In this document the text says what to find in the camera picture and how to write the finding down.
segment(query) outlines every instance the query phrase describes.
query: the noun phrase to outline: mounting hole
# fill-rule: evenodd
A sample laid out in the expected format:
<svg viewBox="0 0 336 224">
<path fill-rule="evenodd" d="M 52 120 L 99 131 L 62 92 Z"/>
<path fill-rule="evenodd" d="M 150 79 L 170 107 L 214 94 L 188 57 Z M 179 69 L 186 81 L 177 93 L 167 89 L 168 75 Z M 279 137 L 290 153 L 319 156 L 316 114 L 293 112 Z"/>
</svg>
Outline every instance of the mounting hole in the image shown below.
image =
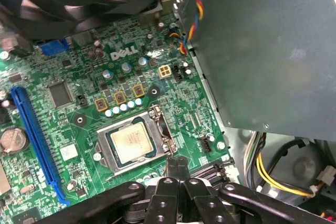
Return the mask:
<svg viewBox="0 0 336 224">
<path fill-rule="evenodd" d="M 173 181 L 170 178 L 166 178 L 163 182 L 166 184 L 171 184 Z"/>
<path fill-rule="evenodd" d="M 197 179 L 194 179 L 194 178 L 192 178 L 191 180 L 189 180 L 189 182 L 190 182 L 191 184 L 193 184 L 193 185 L 198 184 L 198 180 L 197 180 Z"/>
<path fill-rule="evenodd" d="M 164 217 L 162 215 L 158 215 L 156 217 L 156 219 L 158 220 L 158 222 L 163 222 L 164 221 Z"/>
<path fill-rule="evenodd" d="M 139 189 L 139 185 L 137 185 L 137 184 L 132 184 L 132 185 L 130 185 L 128 188 L 131 189 L 131 190 L 136 190 L 136 189 Z"/>
<path fill-rule="evenodd" d="M 213 202 L 209 202 L 209 203 L 208 203 L 208 206 L 209 206 L 210 208 L 214 208 L 214 207 L 216 207 L 216 204 L 213 203 Z"/>
<path fill-rule="evenodd" d="M 233 190 L 235 189 L 235 187 L 234 187 L 233 185 L 230 185 L 230 184 L 225 185 L 224 188 L 225 188 L 226 190 L 228 190 L 228 191 L 233 191 Z"/>
<path fill-rule="evenodd" d="M 217 216 L 215 217 L 215 220 L 216 220 L 216 222 L 219 222 L 219 223 L 223 223 L 223 222 L 224 222 L 224 218 L 223 218 L 223 216 L 221 216 L 221 215 L 217 215 Z"/>
</svg>

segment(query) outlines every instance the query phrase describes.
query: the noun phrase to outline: yellow wire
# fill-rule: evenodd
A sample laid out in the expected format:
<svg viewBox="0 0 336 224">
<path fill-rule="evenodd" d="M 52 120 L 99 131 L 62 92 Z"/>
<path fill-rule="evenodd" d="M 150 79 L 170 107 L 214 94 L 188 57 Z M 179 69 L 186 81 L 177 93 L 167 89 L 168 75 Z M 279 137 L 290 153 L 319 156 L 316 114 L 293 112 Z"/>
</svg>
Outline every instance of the yellow wire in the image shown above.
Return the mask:
<svg viewBox="0 0 336 224">
<path fill-rule="evenodd" d="M 288 188 L 286 186 L 283 186 L 282 184 L 276 182 L 274 179 L 272 179 L 268 174 L 267 172 L 265 171 L 265 168 L 264 168 L 264 164 L 263 164 L 263 159 L 261 157 L 261 153 L 259 153 L 258 155 L 258 159 L 257 159 L 257 167 L 258 167 L 258 163 L 259 163 L 259 166 L 261 168 L 261 171 L 263 172 L 264 176 L 267 178 L 267 180 L 265 180 L 267 183 L 269 183 L 270 185 L 272 186 L 277 186 L 278 188 L 280 188 L 281 190 L 283 191 L 287 191 L 289 193 L 292 193 L 292 194 L 297 194 L 297 195 L 301 195 L 301 196 L 307 196 L 307 197 L 311 197 L 312 194 L 307 194 L 305 192 L 302 192 L 300 190 L 295 190 L 295 189 L 291 189 L 291 188 Z"/>
<path fill-rule="evenodd" d="M 200 20 L 202 20 L 203 16 L 204 16 L 204 11 L 201 7 L 201 5 L 199 3 L 196 3 L 198 11 L 200 12 Z"/>
</svg>

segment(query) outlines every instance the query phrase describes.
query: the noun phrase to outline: electrolytic capacitor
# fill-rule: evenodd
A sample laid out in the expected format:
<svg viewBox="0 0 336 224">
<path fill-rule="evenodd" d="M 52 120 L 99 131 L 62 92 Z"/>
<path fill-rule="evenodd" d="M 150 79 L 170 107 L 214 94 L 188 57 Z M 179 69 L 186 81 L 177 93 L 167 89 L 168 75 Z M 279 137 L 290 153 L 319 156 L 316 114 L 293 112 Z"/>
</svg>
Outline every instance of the electrolytic capacitor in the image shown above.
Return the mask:
<svg viewBox="0 0 336 224">
<path fill-rule="evenodd" d="M 128 109 L 127 104 L 123 103 L 122 105 L 120 105 L 120 110 L 125 112 Z"/>
<path fill-rule="evenodd" d="M 151 42 L 152 39 L 153 39 L 153 35 L 151 35 L 151 34 L 147 34 L 147 36 L 146 36 L 146 40 L 147 40 L 147 42 Z"/>
<path fill-rule="evenodd" d="M 6 109 L 14 109 L 15 108 L 15 103 L 11 100 L 4 100 L 1 103 L 1 106 Z"/>
<path fill-rule="evenodd" d="M 127 106 L 128 106 L 130 109 L 132 109 L 132 108 L 135 107 L 135 102 L 133 102 L 133 101 L 129 101 L 129 102 L 127 103 Z"/>
<path fill-rule="evenodd" d="M 125 73 L 129 73 L 129 72 L 131 72 L 132 67 L 131 67 L 131 65 L 130 65 L 128 62 L 124 62 L 124 63 L 121 65 L 121 69 L 122 69 L 122 71 L 124 71 Z"/>
<path fill-rule="evenodd" d="M 91 59 L 91 60 L 95 60 L 95 59 L 97 58 L 97 55 L 95 54 L 95 52 L 94 52 L 93 49 L 90 49 L 90 50 L 88 51 L 88 57 L 89 57 L 89 59 Z"/>
<path fill-rule="evenodd" d="M 6 90 L 0 90 L 0 101 L 3 101 L 7 98 L 7 91 Z"/>
<path fill-rule="evenodd" d="M 156 30 L 157 30 L 158 32 L 162 32 L 162 31 L 163 31 L 163 28 L 164 28 L 164 23 L 159 22 L 158 25 L 157 25 L 157 27 L 156 27 Z"/>
<path fill-rule="evenodd" d="M 115 106 L 115 107 L 113 107 L 112 112 L 113 112 L 113 114 L 116 114 L 116 115 L 117 115 L 117 114 L 120 113 L 120 108 L 117 107 L 117 106 Z"/>
<path fill-rule="evenodd" d="M 105 111 L 105 116 L 106 116 L 107 118 L 111 118 L 111 117 L 113 116 L 113 111 L 112 111 L 112 110 L 106 110 L 106 111 Z"/>
<path fill-rule="evenodd" d="M 0 52 L 0 59 L 2 60 L 10 60 L 11 55 L 7 51 Z"/>
<path fill-rule="evenodd" d="M 140 67 L 145 67 L 147 65 L 147 63 L 148 63 L 148 60 L 145 57 L 140 57 L 138 59 L 138 64 L 139 64 Z"/>
<path fill-rule="evenodd" d="M 102 58 L 105 55 L 104 51 L 100 48 L 95 48 L 94 54 L 97 56 L 97 58 Z"/>
<path fill-rule="evenodd" d="M 100 48 L 101 50 L 103 50 L 103 48 L 104 48 L 104 45 L 101 43 L 100 40 L 95 40 L 95 41 L 93 42 L 93 45 L 94 45 L 95 47 Z"/>
<path fill-rule="evenodd" d="M 105 79 L 112 79 L 113 78 L 113 73 L 110 70 L 104 70 L 103 71 L 103 77 Z"/>
</svg>

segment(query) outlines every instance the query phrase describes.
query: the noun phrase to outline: screw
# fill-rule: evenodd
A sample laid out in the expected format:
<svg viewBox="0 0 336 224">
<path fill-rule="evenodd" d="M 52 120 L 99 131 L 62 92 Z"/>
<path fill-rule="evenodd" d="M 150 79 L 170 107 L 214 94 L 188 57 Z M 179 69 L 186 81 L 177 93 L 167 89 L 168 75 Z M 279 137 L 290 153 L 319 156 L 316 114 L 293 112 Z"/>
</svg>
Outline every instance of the screw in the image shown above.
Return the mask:
<svg viewBox="0 0 336 224">
<path fill-rule="evenodd" d="M 218 142 L 217 143 L 217 149 L 222 151 L 225 149 L 225 143 L 224 142 Z"/>
<path fill-rule="evenodd" d="M 230 184 L 225 185 L 224 188 L 228 191 L 233 191 L 235 189 L 235 187 L 233 185 L 230 185 Z"/>
<path fill-rule="evenodd" d="M 162 150 L 163 150 L 163 152 L 167 152 L 167 151 L 169 151 L 169 147 L 168 147 L 168 145 L 163 144 L 163 145 L 162 145 Z"/>
<path fill-rule="evenodd" d="M 128 188 L 131 190 L 136 190 L 139 189 L 139 186 L 137 184 L 131 184 Z"/>
</svg>

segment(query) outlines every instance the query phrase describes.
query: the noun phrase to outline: wire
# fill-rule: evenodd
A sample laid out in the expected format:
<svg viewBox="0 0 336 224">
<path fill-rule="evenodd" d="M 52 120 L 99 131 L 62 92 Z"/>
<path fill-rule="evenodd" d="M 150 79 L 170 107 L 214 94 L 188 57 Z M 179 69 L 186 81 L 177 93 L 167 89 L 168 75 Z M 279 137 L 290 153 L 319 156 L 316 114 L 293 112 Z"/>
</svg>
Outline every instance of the wire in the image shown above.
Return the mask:
<svg viewBox="0 0 336 224">
<path fill-rule="evenodd" d="M 178 40 L 180 40 L 180 53 L 184 55 L 185 57 L 187 56 L 187 50 L 186 50 L 186 44 L 189 40 L 191 40 L 195 34 L 195 31 L 198 28 L 198 23 L 203 19 L 204 17 L 204 5 L 203 5 L 203 0 L 195 0 L 196 6 L 197 6 L 197 14 L 195 15 L 195 21 L 191 25 L 189 32 L 187 33 L 184 38 L 180 37 L 177 33 L 172 33 L 169 35 L 169 37 L 175 37 Z"/>
<path fill-rule="evenodd" d="M 274 179 L 272 179 L 265 171 L 264 164 L 263 164 L 263 159 L 261 157 L 261 153 L 259 153 L 258 158 L 257 158 L 257 169 L 261 177 L 271 186 L 276 187 L 278 189 L 281 189 L 283 191 L 287 191 L 292 194 L 300 195 L 300 196 L 306 196 L 306 197 L 311 197 L 313 196 L 312 194 L 307 194 L 303 191 L 300 190 L 294 190 L 291 188 L 288 188 L 286 186 L 283 186 L 282 184 L 276 182 Z"/>
</svg>

